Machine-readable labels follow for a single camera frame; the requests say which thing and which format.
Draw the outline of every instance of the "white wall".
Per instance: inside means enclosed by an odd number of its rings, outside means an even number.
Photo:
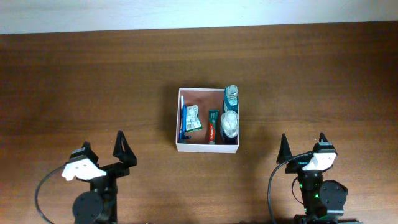
[[[0,0],[0,34],[398,20],[398,0]]]

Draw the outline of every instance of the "open box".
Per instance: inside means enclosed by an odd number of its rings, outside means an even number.
[[[191,136],[187,139],[187,143],[178,143],[181,122],[181,96],[184,97],[184,103],[187,106],[198,105],[198,117],[203,127],[200,131],[186,133]],[[178,93],[177,108],[177,127],[175,130],[175,144],[179,152],[221,152],[235,153],[239,147],[240,130],[236,144],[225,145],[220,134],[221,114],[223,113],[224,89],[207,89],[207,88],[180,88]],[[209,126],[209,110],[218,109],[217,128],[216,128],[216,144],[208,144],[208,126]]]

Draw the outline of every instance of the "clear bottle cap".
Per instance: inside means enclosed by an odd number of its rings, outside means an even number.
[[[238,135],[238,114],[235,111],[228,111],[221,115],[221,126],[229,138]]]
[[[234,100],[238,97],[238,88],[236,87],[236,85],[230,85],[229,87],[227,87],[226,96],[231,100]]]

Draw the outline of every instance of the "wood grain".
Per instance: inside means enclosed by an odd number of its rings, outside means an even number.
[[[398,220],[398,23],[0,35],[0,219],[43,223],[34,189],[89,141],[115,162],[117,130],[137,158],[118,180],[120,223],[268,222],[280,137],[293,154],[320,131],[339,156],[325,174],[349,189],[345,218]],[[239,87],[237,154],[179,153],[178,88]],[[294,176],[273,181],[276,217],[303,208]],[[60,175],[39,201],[55,223],[89,186]]]

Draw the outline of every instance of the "wire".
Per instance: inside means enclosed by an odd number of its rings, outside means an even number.
[[[287,161],[285,161],[285,162],[279,164],[279,165],[274,169],[274,171],[272,171],[272,174],[271,174],[271,176],[269,177],[267,201],[268,201],[268,211],[269,211],[269,215],[271,216],[271,220],[272,220],[272,223],[273,223],[273,224],[277,224],[277,223],[276,223],[276,221],[275,221],[274,214],[273,214],[272,208],[271,208],[271,183],[272,183],[272,178],[274,177],[274,175],[275,175],[275,173],[278,171],[278,169],[281,168],[283,165],[287,164],[288,162],[290,162],[290,161],[292,161],[292,160],[294,160],[294,159],[297,159],[297,158],[299,158],[299,157],[306,156],[306,155],[307,155],[307,153],[299,154],[299,155],[294,156],[294,157],[291,157],[291,158],[288,159]]]
[[[42,186],[42,184],[48,179],[50,178],[52,175],[56,174],[57,172],[61,171],[63,168],[65,168],[66,164],[56,168],[55,170],[53,170],[51,173],[47,174],[42,181],[40,181],[40,183],[38,184],[36,191],[35,191],[35,205],[36,205],[36,210],[39,213],[39,215],[49,224],[54,224],[54,222],[51,222],[42,212],[42,210],[40,209],[39,206],[39,201],[37,200],[38,196],[39,196],[39,190],[40,187]]]
[[[297,199],[297,197],[296,197],[296,195],[294,195],[294,191],[293,191],[294,183],[296,182],[296,180],[297,180],[298,178],[299,178],[299,177],[296,177],[296,178],[293,180],[293,183],[292,183],[292,194],[293,194],[293,197],[296,199],[296,201],[298,201],[300,204],[304,205],[303,202],[301,202],[301,201],[299,201],[299,200]]]

